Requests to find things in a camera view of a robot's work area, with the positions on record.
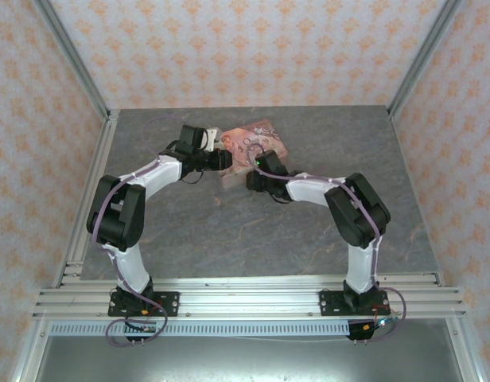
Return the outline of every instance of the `aluminum frame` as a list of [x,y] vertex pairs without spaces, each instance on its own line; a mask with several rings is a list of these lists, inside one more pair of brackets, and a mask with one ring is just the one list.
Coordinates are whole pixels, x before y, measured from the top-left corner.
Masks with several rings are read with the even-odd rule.
[[54,38],[56,38],[58,45],[66,56],[68,63],[72,66],[74,72],[79,78],[79,81],[86,91],[91,103],[93,103],[93,106],[102,117],[107,118],[109,115],[109,109],[103,100],[99,89],[95,85],[95,82],[91,78],[86,65],[84,64],[82,58],[80,58],[76,46],[68,35],[68,32],[54,9],[53,4],[50,0],[34,0],[34,3],[37,5],[39,13],[42,15],[45,22],[51,29],[52,34],[54,35]]
[[[84,251],[88,242],[85,216],[98,179],[103,175],[119,111],[112,111],[104,124],[102,134],[88,169],[79,214],[64,252],[65,261],[58,272],[53,288],[40,292],[34,308],[33,323],[15,369],[13,381],[33,381],[37,378],[45,354],[50,328],[56,320],[78,322],[108,321],[109,290],[115,280],[80,279],[84,265]],[[328,288],[342,288],[343,275],[275,276],[257,278],[215,279],[157,279],[157,290],[181,292],[179,316],[173,322],[201,321],[278,321],[319,322],[321,319],[318,293]],[[444,286],[439,273],[380,275],[384,287],[399,289],[406,297],[407,319],[445,319],[453,334],[453,350],[461,374],[466,381],[486,382],[483,365],[473,347],[473,330],[467,317],[467,306],[462,302],[459,288]],[[399,298],[390,294],[391,306],[402,309]],[[328,320],[349,319],[342,316]]]
[[406,102],[411,91],[414,89],[418,78],[420,78],[420,75],[423,73],[427,64],[429,64],[434,50],[437,48],[439,41],[445,35],[445,31],[452,23],[453,16],[459,9],[462,2],[463,0],[446,0],[445,4],[441,8],[436,21],[429,31],[426,39],[423,41],[422,46],[418,50],[413,63],[404,76],[399,89],[395,93],[395,96],[387,109],[388,114],[392,119],[394,119],[400,112],[404,102]]

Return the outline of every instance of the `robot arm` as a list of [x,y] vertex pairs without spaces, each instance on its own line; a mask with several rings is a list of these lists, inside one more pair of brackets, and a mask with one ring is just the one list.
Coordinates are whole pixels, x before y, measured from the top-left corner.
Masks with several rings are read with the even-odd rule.
[[[346,178],[335,178],[332,183],[310,178],[307,173],[288,173],[272,150],[259,154],[255,160],[265,173],[291,177],[291,180],[273,179],[254,171],[247,175],[248,189],[266,191],[275,199],[308,201],[329,207],[339,233],[348,243],[348,274],[344,281],[344,300],[354,312],[367,310],[364,308],[371,305],[371,296],[377,291],[377,250],[390,221],[390,213],[377,193],[360,173]],[[381,235],[378,242],[373,227],[357,208],[355,201],[339,185],[346,185],[365,207]]]
[[[107,195],[118,183],[130,179],[105,207],[96,241],[113,254],[115,266],[131,289],[150,300],[154,297],[153,282],[142,263],[138,243],[144,229],[146,201],[188,173],[224,170],[231,166],[231,153],[214,149],[216,134],[217,129],[184,125],[173,150],[162,151],[157,159],[133,173],[121,177],[105,175],[97,186],[86,223],[91,234]],[[129,293],[122,280],[118,281],[116,290],[111,297],[117,310],[124,310],[122,315],[147,310],[148,306]]]

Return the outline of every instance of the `wire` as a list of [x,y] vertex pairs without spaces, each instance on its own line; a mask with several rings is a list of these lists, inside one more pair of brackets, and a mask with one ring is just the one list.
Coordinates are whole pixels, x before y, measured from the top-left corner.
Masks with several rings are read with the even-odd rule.
[[390,286],[385,286],[383,288],[379,288],[379,290],[389,290],[391,292],[394,292],[395,294],[397,294],[400,297],[401,303],[402,303],[402,316],[399,320],[398,325],[395,325],[394,329],[392,329],[390,332],[388,332],[382,336],[376,337],[376,338],[371,338],[370,340],[357,341],[361,344],[367,344],[369,342],[378,342],[378,341],[386,340],[387,338],[391,337],[394,333],[397,333],[399,331],[399,329],[401,329],[401,327],[403,326],[404,320],[406,320],[406,313],[407,313],[406,299],[404,299],[404,296],[401,294],[401,292],[399,292],[398,290],[396,290],[395,288],[392,288]]
[[[153,165],[151,165],[150,167],[145,168],[142,171],[139,171],[139,172],[135,173],[134,175],[131,175],[131,176],[129,176],[129,177],[121,180],[115,187],[112,188],[112,190],[107,194],[107,196],[103,200],[102,207],[100,208],[99,213],[98,213],[98,215],[96,217],[95,227],[93,228],[93,234],[91,235],[91,242],[95,246],[95,248],[97,249],[97,251],[101,251],[101,252],[107,254],[111,258],[111,262],[112,262],[112,265],[113,265],[113,267],[115,269],[116,275],[118,276],[118,280],[124,285],[124,287],[126,289],[128,289],[128,291],[130,293],[132,293],[135,297],[140,298],[142,301],[144,301],[144,302],[146,302],[146,303],[148,303],[148,304],[156,307],[157,309],[159,309],[162,312],[162,314],[164,315],[164,323],[161,326],[161,328],[159,330],[157,330],[157,332],[155,332],[155,334],[152,335],[151,337],[148,337],[147,339],[144,339],[144,338],[141,339],[141,343],[143,345],[146,342],[149,342],[149,341],[154,340],[155,338],[157,338],[160,335],[160,333],[162,333],[164,331],[165,327],[167,326],[167,321],[168,321],[167,312],[165,312],[165,309],[160,304],[156,303],[153,300],[150,300],[147,297],[144,297],[143,295],[141,295],[138,292],[136,292],[134,290],[134,288],[132,288],[132,286],[130,286],[130,284],[124,279],[121,271],[119,270],[118,262],[116,260],[116,255],[114,254],[114,252],[111,251],[111,250],[109,250],[109,249],[102,248],[97,243],[97,238],[98,238],[98,231],[100,229],[100,225],[101,225],[102,219],[103,219],[103,214],[105,213],[105,210],[106,210],[107,206],[109,205],[109,202],[111,201],[111,198],[127,182],[133,180],[135,177],[141,177],[142,175],[145,175],[145,174],[149,173],[150,171],[153,171],[154,169],[156,169],[159,166],[160,166],[160,158],[157,157],[157,161],[155,161],[155,163]],[[111,336],[109,335],[109,332],[111,330],[111,327],[113,325],[117,324],[117,323],[120,323],[120,322],[129,323],[129,324],[130,323],[144,324],[144,321],[143,320],[137,320],[137,319],[133,319],[133,318],[118,318],[118,319],[112,321],[111,323],[109,323],[109,325],[105,329],[105,338],[107,340],[107,343],[109,345],[116,346],[116,347],[119,347],[119,348],[126,348],[126,347],[129,347],[129,346],[134,346],[135,345],[135,341],[132,341],[132,342],[116,342],[116,341],[113,341],[111,339]]]
[[314,340],[314,341],[306,341],[306,340],[286,340],[286,339],[281,339],[281,338],[261,338],[261,337],[233,337],[233,336],[214,336],[217,338],[234,338],[237,340],[256,340],[256,341],[272,341],[272,342],[294,342],[297,344],[317,344],[319,342],[325,343],[325,342],[336,342],[336,341],[348,341],[346,337],[344,338],[333,338],[333,339],[328,339],[328,340]]
[[157,121],[161,121],[163,119],[172,119],[174,121],[179,121],[179,122],[185,122],[181,117],[178,117],[176,115],[159,115],[153,119],[150,119],[148,122],[145,123],[145,125],[142,127],[142,133],[141,133],[141,136],[142,136],[142,144],[144,145],[144,147],[146,149],[148,149],[149,152],[151,152],[151,154],[153,154],[155,157],[158,156],[158,152],[150,146],[150,144],[147,142],[146,140],[146,129],[153,123],[153,122],[157,122]]
[[[204,150],[206,150],[206,147],[208,147],[208,141],[210,139],[210,136],[208,135],[208,130],[207,129],[204,129],[204,133],[206,134],[206,143],[204,144],[203,147],[201,147],[200,149],[198,149],[199,151],[204,151]],[[199,183],[199,181],[202,179],[203,175],[204,175],[204,170],[201,170],[200,171],[200,176],[199,176],[199,178],[196,181],[186,181],[185,179],[181,179],[181,181],[183,181],[187,185],[195,185],[196,183]]]
[[199,178],[196,181],[186,181],[185,179],[181,179],[181,181],[183,181],[187,185],[195,185],[196,183],[199,183],[199,181],[201,180],[201,178],[203,177],[203,175],[204,175],[204,170],[201,170],[200,176],[199,176]]
[[267,173],[266,171],[261,170],[258,166],[257,163],[255,163],[252,158],[251,158],[251,151],[252,147],[259,147],[262,152],[264,152],[264,147],[260,143],[251,143],[250,145],[247,146],[247,160],[249,164],[252,166],[254,170],[256,170],[258,173],[265,177],[271,177],[273,179],[278,179],[281,181],[299,181],[301,179],[311,179],[311,180],[317,180],[317,181],[325,181],[325,182],[330,182],[333,183],[334,185],[338,185],[341,187],[348,195],[351,197],[351,199],[355,202],[355,204],[358,206],[358,209],[363,213],[365,220],[371,225],[372,230],[374,231],[374,236],[375,236],[375,241],[372,244],[372,265],[371,265],[371,280],[374,285],[378,285],[377,280],[375,279],[376,276],[376,270],[377,270],[377,258],[378,258],[378,246],[379,242],[381,240],[381,235],[379,234],[379,229],[378,226],[375,224],[374,220],[371,218],[365,207],[362,205],[362,202],[358,197],[355,195],[353,191],[350,190],[349,187],[347,187],[344,183],[341,181],[338,181],[337,179],[332,179],[330,177],[314,177],[313,175],[304,175],[304,176],[297,176],[297,177],[283,177],[281,175],[274,175],[272,173]]
[[[260,143],[252,143],[249,146],[247,146],[247,160],[248,160],[249,164],[252,166],[252,168],[254,170],[256,170],[258,173],[260,173],[261,175],[263,175],[265,177],[271,177],[273,179],[278,179],[281,181],[293,181],[293,180],[299,181],[301,179],[312,179],[312,180],[327,181],[327,182],[329,181],[329,182],[333,183],[334,185],[338,185],[339,187],[341,187],[351,197],[351,199],[358,206],[358,209],[363,213],[365,220],[367,220],[367,222],[371,225],[372,230],[374,231],[375,240],[374,240],[374,243],[372,244],[371,281],[372,281],[373,285],[378,287],[379,283],[375,279],[375,277],[376,277],[376,271],[377,271],[377,265],[378,265],[378,246],[379,246],[379,242],[381,240],[381,235],[379,234],[378,226],[375,224],[374,220],[371,218],[371,216],[369,215],[369,213],[367,212],[367,210],[363,206],[360,199],[358,199],[358,197],[355,195],[355,193],[353,191],[351,191],[350,188],[347,187],[341,181],[338,181],[337,179],[332,179],[330,177],[314,177],[312,175],[297,176],[297,177],[283,177],[280,175],[274,175],[272,173],[267,173],[266,171],[261,170],[257,166],[257,163],[255,163],[252,160],[251,150],[252,150],[253,146],[259,147],[263,153],[264,153],[264,147]],[[366,342],[382,341],[383,339],[390,337],[392,334],[396,333],[401,328],[404,320],[406,319],[406,300],[404,299],[403,295],[398,290],[396,290],[392,287],[388,287],[388,286],[385,286],[383,288],[379,288],[379,290],[390,290],[390,291],[396,293],[400,297],[401,302],[402,302],[402,317],[401,317],[400,323],[391,332],[384,334],[383,336],[380,336],[377,338],[372,338],[371,340],[368,340],[368,341],[364,340],[361,342],[366,343]]]
[[288,205],[290,203],[290,201],[280,201],[279,199],[277,199],[273,193],[270,194],[271,198],[276,201],[277,203],[279,203],[280,205]]
[[[155,122],[155,121],[158,121],[158,120],[161,120],[161,119],[174,119],[174,120],[177,120],[177,121],[183,121],[183,119],[179,119],[175,116],[171,116],[171,115],[161,115],[161,116],[158,116],[156,118],[153,118],[151,119],[150,121],[148,121],[145,126],[142,128],[142,142],[144,143],[145,147],[148,148],[148,150],[150,150],[152,152],[152,154],[154,154],[154,156],[157,158],[157,160],[155,161],[155,163],[153,165],[151,165],[150,167],[142,170],[142,171],[139,171],[137,173],[134,173],[133,175],[121,180],[115,187],[112,188],[112,190],[107,194],[107,196],[105,197],[105,199],[103,200],[103,203],[102,203],[102,207],[100,208],[99,210],[99,213],[96,217],[96,222],[95,222],[95,227],[93,228],[93,234],[91,235],[91,242],[93,244],[93,246],[96,248],[97,251],[101,251],[105,254],[107,254],[110,258],[111,258],[111,262],[112,262],[112,265],[115,269],[115,272],[116,272],[116,275],[118,277],[118,280],[124,285],[124,287],[126,289],[128,289],[128,291],[130,293],[132,293],[135,297],[141,299],[142,301],[152,305],[154,308],[158,309],[161,311],[161,313],[163,314],[164,316],[164,323],[163,325],[161,326],[161,328],[159,330],[157,330],[155,332],[154,335],[152,335],[151,337],[148,337],[147,339],[141,339],[141,343],[142,345],[144,345],[146,342],[149,342],[149,341],[152,341],[154,340],[155,338],[157,338],[160,333],[162,333],[165,329],[165,327],[167,326],[167,321],[169,320],[168,319],[168,316],[167,316],[167,312],[165,311],[165,309],[158,303],[156,303],[155,301],[153,300],[150,300],[149,298],[147,297],[144,297],[143,295],[139,294],[138,292],[136,292],[134,290],[134,288],[132,288],[132,286],[130,286],[130,284],[125,280],[125,278],[123,277],[121,271],[119,270],[119,267],[118,267],[118,263],[117,263],[117,260],[116,260],[116,256],[114,254],[114,252],[112,252],[111,250],[109,249],[106,249],[106,248],[103,248],[101,246],[99,246],[98,242],[97,242],[97,238],[98,238],[98,232],[99,232],[99,229],[100,229],[100,225],[102,224],[102,219],[103,219],[103,214],[105,213],[105,210],[107,209],[107,206],[109,205],[109,203],[111,202],[111,198],[118,192],[119,189],[121,189],[127,182],[133,180],[135,177],[141,177],[142,175],[146,175],[148,174],[150,171],[153,171],[155,170],[159,165],[160,165],[160,158],[157,154],[157,152],[155,150],[153,150],[153,148],[151,148],[147,141],[146,141],[146,136],[145,136],[145,132],[146,132],[146,129],[147,127]],[[206,144],[204,145],[204,149],[206,148],[206,146],[208,145],[208,132],[206,130],[204,130],[205,133],[206,133]],[[178,141],[173,141],[171,142],[169,145],[168,145],[168,148],[172,148]],[[134,346],[135,345],[135,341],[132,341],[132,342],[115,342],[111,339],[111,336],[109,335],[109,332],[111,330],[111,327],[117,323],[120,323],[120,322],[123,322],[125,323],[125,325],[130,325],[130,323],[136,323],[136,324],[145,324],[148,320],[146,319],[146,321],[143,321],[143,320],[136,320],[136,319],[133,319],[133,318],[118,318],[112,322],[109,323],[109,325],[107,326],[106,330],[105,330],[105,338],[107,340],[107,343],[112,345],[112,346],[116,346],[116,347],[119,347],[119,348],[125,348],[125,347],[129,347],[129,346]]]

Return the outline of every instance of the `metal panel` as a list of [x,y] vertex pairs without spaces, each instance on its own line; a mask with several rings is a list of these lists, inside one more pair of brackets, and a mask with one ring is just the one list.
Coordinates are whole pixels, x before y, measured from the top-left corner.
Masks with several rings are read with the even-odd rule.
[[[51,337],[102,337],[110,321],[54,321]],[[115,324],[111,334],[148,336],[125,326]],[[274,336],[346,336],[349,325],[346,320],[319,321],[197,321],[170,322],[162,332],[163,337],[274,337]]]
[[83,85],[84,90],[89,96],[91,103],[93,103],[93,106],[100,115],[106,118],[109,115],[109,109],[107,108],[99,89],[96,87],[95,82],[93,82],[89,71],[86,69],[86,65],[80,58],[79,53],[64,28],[53,4],[50,0],[34,0],[34,2],[41,15],[44,17],[45,22],[51,29],[61,50],[67,57],[68,62],[73,67],[80,83]]
[[392,100],[388,114],[395,118],[399,113],[404,101],[406,101],[408,95],[413,90],[417,83],[418,78],[423,72],[425,66],[429,63],[433,51],[438,46],[438,42],[441,40],[446,29],[453,20],[453,15],[457,12],[457,9],[461,5],[462,0],[447,0],[440,14],[437,16],[436,22],[427,35],[426,39],[422,43],[422,47],[414,58],[410,69],[407,71],[404,80],[402,80],[394,99]]
[[38,381],[462,380],[445,321],[409,320],[386,341],[338,337],[163,337],[117,349],[98,337],[52,337]]
[[446,324],[464,380],[466,382],[487,382],[488,378],[480,353],[476,348],[471,322],[449,318]]
[[37,379],[38,370],[49,339],[50,327],[50,320],[42,320],[32,324],[12,381],[29,382]]

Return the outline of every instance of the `wallpaper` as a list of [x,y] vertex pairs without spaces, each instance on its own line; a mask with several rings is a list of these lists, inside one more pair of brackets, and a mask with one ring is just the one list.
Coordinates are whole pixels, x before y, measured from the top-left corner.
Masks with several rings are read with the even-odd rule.
[[445,281],[490,367],[490,1],[460,9],[396,121]]
[[0,0],[0,381],[50,287],[102,120],[31,0]]
[[388,105],[444,0],[53,0],[110,108]]

